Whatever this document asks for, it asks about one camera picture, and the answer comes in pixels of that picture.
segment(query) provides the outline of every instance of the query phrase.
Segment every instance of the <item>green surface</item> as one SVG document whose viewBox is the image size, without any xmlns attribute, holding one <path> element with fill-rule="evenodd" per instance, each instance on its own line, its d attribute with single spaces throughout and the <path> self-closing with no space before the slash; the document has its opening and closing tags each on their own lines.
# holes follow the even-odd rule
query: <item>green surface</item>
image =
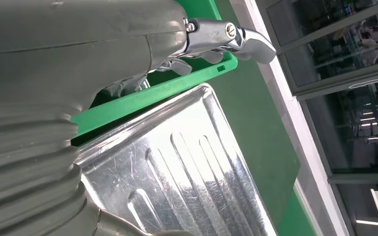
<svg viewBox="0 0 378 236">
<path fill-rule="evenodd" d="M 315 236 L 295 192 L 292 192 L 289 199 L 286 213 L 279 227 L 279 236 Z"/>
<path fill-rule="evenodd" d="M 184 7 L 189 18 L 221 19 L 214 0 L 176 1 Z M 77 136 L 97 129 L 237 67 L 237 59 L 230 53 L 226 53 L 222 62 L 218 64 L 210 64 L 203 59 L 188 59 L 186 62 L 192 66 L 193 72 L 189 75 L 178 77 L 173 71 L 151 73 L 148 76 L 151 88 L 104 103 L 74 116 L 72 122 L 79 125 Z"/>
<path fill-rule="evenodd" d="M 237 23 L 229 0 L 217 0 L 224 20 Z M 211 79 L 276 228 L 284 216 L 300 163 L 255 61 Z"/>
</svg>

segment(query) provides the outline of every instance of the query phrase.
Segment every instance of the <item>green plastic frame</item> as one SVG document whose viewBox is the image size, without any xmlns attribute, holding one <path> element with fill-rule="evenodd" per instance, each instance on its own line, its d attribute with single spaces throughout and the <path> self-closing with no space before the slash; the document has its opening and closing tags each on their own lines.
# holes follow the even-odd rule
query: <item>green plastic frame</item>
<svg viewBox="0 0 378 236">
<path fill-rule="evenodd" d="M 214 0 L 176 1 L 183 6 L 189 18 L 202 17 L 221 20 L 220 13 L 218 12 Z M 189 62 L 195 71 L 186 76 L 169 78 L 171 75 L 174 77 L 176 75 L 165 72 L 164 78 L 168 79 L 167 81 L 151 86 L 143 91 L 93 107 L 74 116 L 72 122 L 79 126 L 77 136 L 90 132 L 177 93 L 183 92 L 211 78 L 222 75 L 237 68 L 238 65 L 237 58 L 230 53 L 225 54 L 222 62 L 218 64 L 207 64 L 202 60 L 203 59 L 195 59 L 193 60 L 194 63 Z M 161 74 L 158 73 L 153 77 L 159 77 L 160 75 Z"/>
</svg>

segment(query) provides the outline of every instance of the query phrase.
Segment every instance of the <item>scratched metal surface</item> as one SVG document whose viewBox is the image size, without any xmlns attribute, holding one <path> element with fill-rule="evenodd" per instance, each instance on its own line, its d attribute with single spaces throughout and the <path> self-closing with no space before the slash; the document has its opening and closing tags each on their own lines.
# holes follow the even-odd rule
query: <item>scratched metal surface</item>
<svg viewBox="0 0 378 236">
<path fill-rule="evenodd" d="M 276 235 L 208 84 L 105 133 L 80 152 L 76 163 L 90 198 L 148 233 Z"/>
</svg>

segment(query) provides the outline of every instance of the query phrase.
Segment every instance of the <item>metal tray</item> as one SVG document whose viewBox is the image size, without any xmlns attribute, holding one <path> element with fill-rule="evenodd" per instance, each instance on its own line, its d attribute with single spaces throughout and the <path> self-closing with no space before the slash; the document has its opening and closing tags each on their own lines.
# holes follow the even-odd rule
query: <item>metal tray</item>
<svg viewBox="0 0 378 236">
<path fill-rule="evenodd" d="M 99 207 L 148 233 L 277 235 L 208 84 L 83 145 L 76 163 Z"/>
</svg>

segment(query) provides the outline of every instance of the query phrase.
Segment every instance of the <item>gray plastic housing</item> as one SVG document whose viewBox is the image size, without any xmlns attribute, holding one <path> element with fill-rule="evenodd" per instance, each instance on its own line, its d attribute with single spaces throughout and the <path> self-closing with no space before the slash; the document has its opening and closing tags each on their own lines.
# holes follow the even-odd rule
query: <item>gray plastic housing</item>
<svg viewBox="0 0 378 236">
<path fill-rule="evenodd" d="M 0 235 L 127 225 L 87 202 L 70 118 L 182 48 L 185 17 L 173 0 L 0 0 Z"/>
</svg>

